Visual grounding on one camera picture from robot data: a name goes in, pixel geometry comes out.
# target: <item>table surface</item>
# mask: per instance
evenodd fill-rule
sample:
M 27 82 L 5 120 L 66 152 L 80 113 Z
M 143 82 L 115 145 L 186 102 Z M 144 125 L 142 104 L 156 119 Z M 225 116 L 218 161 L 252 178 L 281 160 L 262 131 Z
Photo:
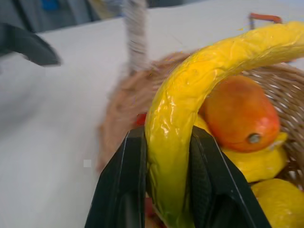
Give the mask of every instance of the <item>table surface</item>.
M 149 58 L 241 34 L 249 29 L 250 12 L 304 21 L 302 6 L 207 0 L 149 10 Z M 96 127 L 127 61 L 124 23 L 113 19 L 41 35 L 62 66 L 39 67 L 19 55 L 1 60 L 0 227 L 83 228 L 98 180 Z M 302 60 L 294 64 L 304 69 Z M 87 160 L 91 168 L 84 167 Z

